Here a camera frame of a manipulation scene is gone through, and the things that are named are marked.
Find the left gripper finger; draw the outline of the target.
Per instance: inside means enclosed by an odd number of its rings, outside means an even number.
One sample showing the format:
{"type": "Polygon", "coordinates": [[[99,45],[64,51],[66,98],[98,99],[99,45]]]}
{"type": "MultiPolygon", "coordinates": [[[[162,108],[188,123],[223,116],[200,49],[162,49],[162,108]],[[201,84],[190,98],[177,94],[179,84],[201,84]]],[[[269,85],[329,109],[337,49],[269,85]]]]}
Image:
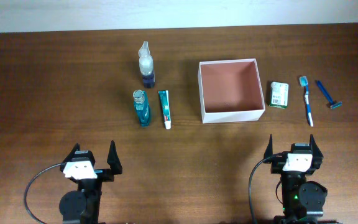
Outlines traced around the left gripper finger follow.
{"type": "Polygon", "coordinates": [[[109,147],[107,163],[109,164],[110,169],[114,175],[122,174],[123,168],[116,151],[116,144],[114,140],[111,141],[109,147]]]}
{"type": "Polygon", "coordinates": [[[74,146],[73,146],[73,149],[69,152],[69,154],[66,156],[66,158],[64,158],[64,160],[62,161],[62,164],[65,164],[67,162],[70,162],[74,155],[75,155],[75,152],[76,151],[79,151],[80,150],[80,145],[78,143],[76,143],[74,146]]]}

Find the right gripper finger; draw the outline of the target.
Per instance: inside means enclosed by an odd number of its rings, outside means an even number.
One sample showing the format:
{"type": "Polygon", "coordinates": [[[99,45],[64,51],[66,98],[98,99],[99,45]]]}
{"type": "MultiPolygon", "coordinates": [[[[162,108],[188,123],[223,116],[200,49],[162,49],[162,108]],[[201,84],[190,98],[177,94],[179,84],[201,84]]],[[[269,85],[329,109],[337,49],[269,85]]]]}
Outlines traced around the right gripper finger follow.
{"type": "Polygon", "coordinates": [[[272,134],[269,136],[268,145],[264,152],[264,159],[268,159],[269,157],[273,156],[273,137],[272,134]]]}
{"type": "Polygon", "coordinates": [[[313,159],[323,159],[323,153],[320,151],[319,147],[317,146],[314,136],[310,134],[310,147],[313,153],[313,159]]]}

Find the blue disposable razor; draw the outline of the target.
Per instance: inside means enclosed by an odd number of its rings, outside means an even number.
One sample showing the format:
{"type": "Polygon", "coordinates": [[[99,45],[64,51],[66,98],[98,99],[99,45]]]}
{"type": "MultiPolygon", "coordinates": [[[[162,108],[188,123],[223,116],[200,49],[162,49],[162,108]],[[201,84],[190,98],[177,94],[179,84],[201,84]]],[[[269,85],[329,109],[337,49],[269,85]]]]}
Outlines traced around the blue disposable razor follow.
{"type": "Polygon", "coordinates": [[[341,101],[334,101],[331,98],[331,95],[328,93],[328,91],[325,89],[325,87],[323,86],[322,82],[319,80],[315,81],[318,88],[320,89],[320,91],[323,93],[323,95],[325,96],[325,98],[329,101],[329,108],[331,110],[336,109],[340,106],[342,106],[342,102],[341,101]]]}

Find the green white soap box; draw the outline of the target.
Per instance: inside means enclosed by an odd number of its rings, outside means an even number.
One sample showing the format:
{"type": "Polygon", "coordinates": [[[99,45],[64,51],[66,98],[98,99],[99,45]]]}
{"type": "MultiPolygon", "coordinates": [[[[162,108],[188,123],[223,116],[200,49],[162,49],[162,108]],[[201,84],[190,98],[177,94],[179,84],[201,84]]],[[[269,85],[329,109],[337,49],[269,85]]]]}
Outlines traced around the green white soap box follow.
{"type": "Polygon", "coordinates": [[[289,84],[281,82],[272,82],[270,84],[270,101],[269,106],[286,109],[288,107],[289,84]]]}

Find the teal mouthwash bottle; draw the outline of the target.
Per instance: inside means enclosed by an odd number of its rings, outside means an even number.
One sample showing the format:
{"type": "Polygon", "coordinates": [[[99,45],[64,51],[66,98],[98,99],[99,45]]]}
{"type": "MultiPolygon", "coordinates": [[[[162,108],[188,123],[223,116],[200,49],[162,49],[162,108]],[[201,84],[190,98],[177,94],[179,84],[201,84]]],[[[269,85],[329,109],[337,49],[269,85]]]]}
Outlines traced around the teal mouthwash bottle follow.
{"type": "Polygon", "coordinates": [[[133,92],[134,108],[141,126],[146,127],[150,124],[150,105],[147,94],[144,90],[136,90],[133,92]]]}

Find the blue white toothbrush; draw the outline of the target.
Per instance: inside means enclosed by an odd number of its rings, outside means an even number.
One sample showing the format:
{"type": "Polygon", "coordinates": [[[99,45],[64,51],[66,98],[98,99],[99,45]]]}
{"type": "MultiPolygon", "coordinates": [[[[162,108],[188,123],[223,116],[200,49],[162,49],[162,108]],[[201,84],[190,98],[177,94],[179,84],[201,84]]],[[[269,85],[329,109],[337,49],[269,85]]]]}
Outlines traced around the blue white toothbrush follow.
{"type": "Polygon", "coordinates": [[[311,107],[310,107],[310,101],[309,101],[309,85],[308,80],[306,76],[301,76],[299,78],[300,85],[305,89],[304,99],[305,99],[305,105],[306,105],[306,112],[308,117],[308,122],[311,127],[314,126],[313,117],[311,114],[311,107]]]}

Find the clear foam pump bottle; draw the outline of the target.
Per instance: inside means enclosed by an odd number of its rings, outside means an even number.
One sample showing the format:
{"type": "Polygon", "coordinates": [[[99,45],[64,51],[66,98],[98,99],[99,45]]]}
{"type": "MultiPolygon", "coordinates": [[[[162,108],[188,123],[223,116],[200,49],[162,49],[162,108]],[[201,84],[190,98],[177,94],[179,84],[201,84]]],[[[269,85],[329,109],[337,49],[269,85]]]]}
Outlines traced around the clear foam pump bottle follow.
{"type": "Polygon", "coordinates": [[[150,54],[148,41],[143,42],[138,54],[139,69],[142,75],[143,84],[146,88],[153,88],[155,86],[154,61],[150,54]]]}

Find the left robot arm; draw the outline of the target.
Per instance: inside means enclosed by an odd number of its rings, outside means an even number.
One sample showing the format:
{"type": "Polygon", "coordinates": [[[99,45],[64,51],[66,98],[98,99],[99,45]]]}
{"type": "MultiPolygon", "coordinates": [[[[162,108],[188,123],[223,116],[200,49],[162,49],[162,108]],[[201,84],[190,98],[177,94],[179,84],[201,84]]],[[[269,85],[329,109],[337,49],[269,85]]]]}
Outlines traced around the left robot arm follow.
{"type": "Polygon", "coordinates": [[[60,171],[77,185],[77,189],[66,193],[60,200],[59,211],[63,223],[98,224],[102,196],[102,184],[114,181],[122,174],[116,145],[111,141],[107,156],[108,169],[95,169],[95,158],[91,151],[82,151],[75,144],[62,161],[60,171]]]}

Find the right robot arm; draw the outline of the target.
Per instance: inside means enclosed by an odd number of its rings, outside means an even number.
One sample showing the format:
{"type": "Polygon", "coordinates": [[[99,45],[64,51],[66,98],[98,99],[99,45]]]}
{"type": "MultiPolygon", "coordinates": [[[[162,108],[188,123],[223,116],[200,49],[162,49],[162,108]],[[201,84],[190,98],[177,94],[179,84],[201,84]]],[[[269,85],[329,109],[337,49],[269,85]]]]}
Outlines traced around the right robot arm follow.
{"type": "Polygon", "coordinates": [[[324,156],[310,136],[310,142],[293,143],[289,151],[273,153],[270,136],[264,153],[264,163],[271,165],[271,173],[280,175],[283,215],[273,218],[274,223],[318,223],[323,216],[323,205],[328,190],[306,177],[321,167],[324,156]]]}

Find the pink cardboard box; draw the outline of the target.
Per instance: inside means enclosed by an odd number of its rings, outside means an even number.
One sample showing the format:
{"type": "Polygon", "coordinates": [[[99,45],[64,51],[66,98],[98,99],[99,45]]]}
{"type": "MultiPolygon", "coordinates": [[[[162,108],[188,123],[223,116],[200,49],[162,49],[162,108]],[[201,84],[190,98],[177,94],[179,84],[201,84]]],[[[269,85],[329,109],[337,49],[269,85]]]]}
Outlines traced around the pink cardboard box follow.
{"type": "Polygon", "coordinates": [[[254,58],[200,62],[198,85],[204,124],[257,121],[265,112],[254,58]]]}

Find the teal toothpaste tube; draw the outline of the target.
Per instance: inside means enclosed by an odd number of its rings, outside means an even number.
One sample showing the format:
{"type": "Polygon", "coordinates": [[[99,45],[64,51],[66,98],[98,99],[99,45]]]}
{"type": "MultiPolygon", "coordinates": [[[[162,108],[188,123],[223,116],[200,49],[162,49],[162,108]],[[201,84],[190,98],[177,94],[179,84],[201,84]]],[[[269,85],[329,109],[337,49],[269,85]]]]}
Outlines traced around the teal toothpaste tube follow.
{"type": "Polygon", "coordinates": [[[160,97],[162,114],[163,114],[163,122],[166,129],[172,128],[172,119],[170,114],[170,101],[169,101],[169,92],[168,90],[160,90],[158,92],[160,97]]]}

